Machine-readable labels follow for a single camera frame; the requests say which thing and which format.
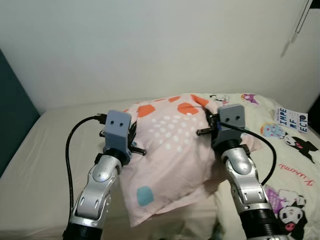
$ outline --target wall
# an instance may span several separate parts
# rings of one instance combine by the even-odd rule
[[[183,92],[253,92],[306,111],[320,13],[304,0],[8,0],[0,48],[40,112]]]

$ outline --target dark teal headboard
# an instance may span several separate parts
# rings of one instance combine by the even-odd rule
[[[0,50],[0,176],[39,113]]]

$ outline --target bed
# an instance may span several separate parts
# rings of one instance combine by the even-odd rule
[[[274,122],[275,102],[268,98],[252,94],[251,99],[241,93],[199,95],[210,101],[218,101],[221,106],[243,104],[246,125],[258,134],[261,134],[261,127],[265,123]],[[123,111],[135,102],[118,101],[61,108],[48,111],[38,119],[0,178],[0,239],[62,239],[69,214],[65,143],[70,130],[85,117],[106,113],[110,109]],[[104,139],[99,137],[102,128],[95,121],[88,122],[72,138],[70,164],[75,197],[85,186],[88,170],[93,166],[96,154],[104,146]],[[320,148],[319,138],[310,130],[302,135],[285,127],[282,129],[289,135],[299,137],[304,142],[309,141]],[[305,201],[299,208],[305,213],[307,222],[302,227],[302,237],[319,239],[319,151],[312,152],[313,164],[286,144],[284,139],[271,136],[266,138],[274,145],[278,154],[274,176],[267,183],[268,191],[274,196],[281,195],[280,190],[286,190],[286,194],[291,192],[303,196]],[[268,173],[272,163],[271,156],[267,147],[252,153],[260,179]],[[113,194],[102,239],[206,240],[212,236],[217,224],[220,225],[223,239],[245,239],[227,181],[221,183],[216,193],[209,198],[153,216],[134,228],[130,228],[118,187]],[[296,239],[302,239],[301,229],[299,234],[293,235],[298,236]]]

